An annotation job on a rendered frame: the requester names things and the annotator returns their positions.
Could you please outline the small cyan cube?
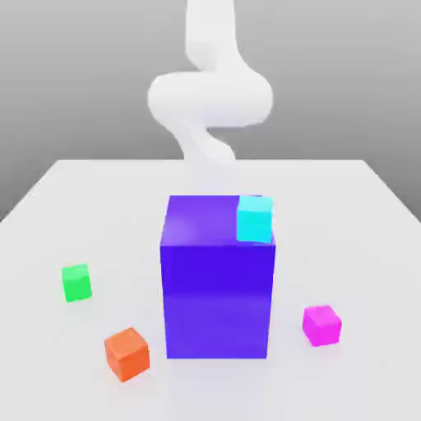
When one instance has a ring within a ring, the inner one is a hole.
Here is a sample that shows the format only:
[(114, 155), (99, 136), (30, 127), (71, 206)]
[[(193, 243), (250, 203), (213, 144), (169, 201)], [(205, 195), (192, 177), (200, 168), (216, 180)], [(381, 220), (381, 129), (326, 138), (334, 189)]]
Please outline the small cyan cube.
[(241, 195), (237, 207), (237, 240), (253, 243), (272, 241), (273, 199)]

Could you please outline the small green cube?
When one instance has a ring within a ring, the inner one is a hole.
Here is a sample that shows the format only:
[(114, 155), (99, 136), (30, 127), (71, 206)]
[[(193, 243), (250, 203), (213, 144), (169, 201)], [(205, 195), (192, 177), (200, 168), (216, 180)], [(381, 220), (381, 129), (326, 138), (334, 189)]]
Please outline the small green cube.
[(92, 288), (86, 264), (62, 268), (62, 286), (68, 303), (90, 298)]

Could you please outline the small magenta cube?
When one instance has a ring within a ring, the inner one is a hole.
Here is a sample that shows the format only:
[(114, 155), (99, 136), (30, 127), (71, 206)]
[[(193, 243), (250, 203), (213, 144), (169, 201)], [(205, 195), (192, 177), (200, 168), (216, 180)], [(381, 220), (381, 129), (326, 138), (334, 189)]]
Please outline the small magenta cube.
[(303, 332), (312, 346), (337, 344), (340, 340), (342, 321), (329, 305), (304, 309)]

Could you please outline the small orange cube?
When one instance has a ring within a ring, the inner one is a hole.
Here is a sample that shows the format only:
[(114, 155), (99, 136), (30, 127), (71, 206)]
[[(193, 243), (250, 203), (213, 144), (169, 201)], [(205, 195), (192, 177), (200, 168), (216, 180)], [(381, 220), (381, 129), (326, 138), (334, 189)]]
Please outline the small orange cube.
[(129, 327), (104, 340), (106, 360), (120, 382), (126, 382), (150, 368), (149, 346)]

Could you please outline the large blue box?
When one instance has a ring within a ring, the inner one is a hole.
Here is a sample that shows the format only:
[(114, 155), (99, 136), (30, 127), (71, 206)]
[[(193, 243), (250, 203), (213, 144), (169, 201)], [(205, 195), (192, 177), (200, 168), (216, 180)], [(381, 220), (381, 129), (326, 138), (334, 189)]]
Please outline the large blue box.
[(160, 265), (170, 359), (267, 356), (276, 245), (238, 240), (239, 200), (169, 197)]

